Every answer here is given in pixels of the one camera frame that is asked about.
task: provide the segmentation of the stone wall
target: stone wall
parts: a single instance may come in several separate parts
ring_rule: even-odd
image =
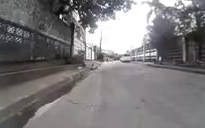
[[[71,43],[69,26],[50,12],[47,0],[0,0],[0,18]]]

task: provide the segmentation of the car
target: car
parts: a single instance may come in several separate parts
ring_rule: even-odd
[[[124,54],[121,58],[120,58],[121,62],[131,62],[132,58],[130,54]]]

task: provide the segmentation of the vegetation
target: vegetation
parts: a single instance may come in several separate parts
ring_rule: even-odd
[[[187,0],[187,2],[190,4],[186,5],[184,0],[176,0],[173,7],[167,7],[159,0],[144,2],[151,7],[151,11],[148,13],[148,23],[151,15],[156,15],[153,23],[149,24],[148,27],[149,39],[154,47],[165,51],[169,48],[168,46],[172,46],[176,42],[175,38],[172,37],[185,37],[186,41],[196,43],[198,47],[197,59],[201,60],[201,52],[205,42],[205,0]]]
[[[84,28],[97,28],[97,21],[115,19],[115,12],[131,9],[133,0],[49,0],[57,15],[77,12]]]

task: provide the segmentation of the metal fence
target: metal fence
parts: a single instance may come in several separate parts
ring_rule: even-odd
[[[68,42],[0,18],[0,62],[47,60],[69,55]]]

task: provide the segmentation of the utility pole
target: utility pole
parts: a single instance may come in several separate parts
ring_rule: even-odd
[[[101,45],[102,45],[102,40],[103,40],[103,33],[102,33],[102,28],[101,28],[101,31],[100,31],[100,53],[102,53],[102,48],[101,48]]]

